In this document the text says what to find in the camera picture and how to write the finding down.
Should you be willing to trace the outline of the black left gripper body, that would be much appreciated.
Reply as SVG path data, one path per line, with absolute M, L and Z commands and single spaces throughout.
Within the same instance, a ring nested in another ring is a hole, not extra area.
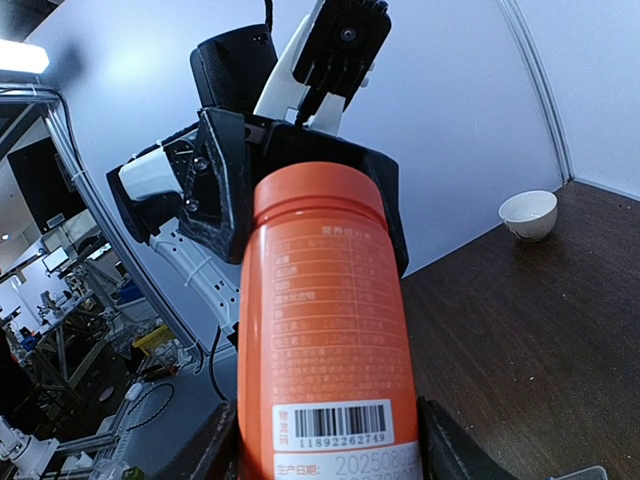
M 199 111 L 197 187 L 251 190 L 269 174 L 305 162 L 370 173 L 368 149 L 285 121 L 215 107 Z

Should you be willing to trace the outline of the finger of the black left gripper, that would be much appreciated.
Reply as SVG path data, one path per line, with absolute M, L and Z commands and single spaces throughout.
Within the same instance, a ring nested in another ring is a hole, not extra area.
M 375 183 L 381 195 L 398 275 L 402 278 L 409 265 L 409 253 L 400 213 L 399 165 L 381 152 L 364 147 L 360 150 L 361 170 Z
M 250 155 L 239 113 L 199 113 L 179 229 L 226 263 L 242 262 L 253 213 Z

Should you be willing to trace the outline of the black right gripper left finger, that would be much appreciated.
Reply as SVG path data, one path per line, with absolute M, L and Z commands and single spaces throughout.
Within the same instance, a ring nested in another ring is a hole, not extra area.
M 218 405 L 204 425 L 152 479 L 220 479 L 238 477 L 237 401 Z

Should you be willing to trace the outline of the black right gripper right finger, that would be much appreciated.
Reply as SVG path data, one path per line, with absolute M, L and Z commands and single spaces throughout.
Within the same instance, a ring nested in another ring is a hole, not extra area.
M 437 401 L 418 397 L 417 413 L 424 479 L 510 480 Z

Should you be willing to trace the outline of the orange pill bottle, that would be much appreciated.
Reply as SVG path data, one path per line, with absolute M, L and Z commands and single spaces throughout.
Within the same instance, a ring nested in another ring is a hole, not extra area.
M 328 162 L 256 187 L 242 265 L 242 479 L 419 479 L 414 376 L 378 187 Z

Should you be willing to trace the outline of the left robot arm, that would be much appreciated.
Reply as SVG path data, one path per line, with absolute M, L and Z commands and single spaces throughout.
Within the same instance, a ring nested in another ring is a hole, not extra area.
M 388 20 L 303 20 L 279 54 L 270 28 L 214 36 L 191 53 L 202 106 L 195 124 L 141 151 L 107 180 L 130 235 L 170 263 L 209 306 L 218 338 L 238 338 L 240 288 L 222 264 L 247 246 L 254 192 L 286 167 L 328 161 L 377 186 L 397 271 L 409 263 L 399 167 L 388 156 L 324 133 L 337 124 L 391 29 Z

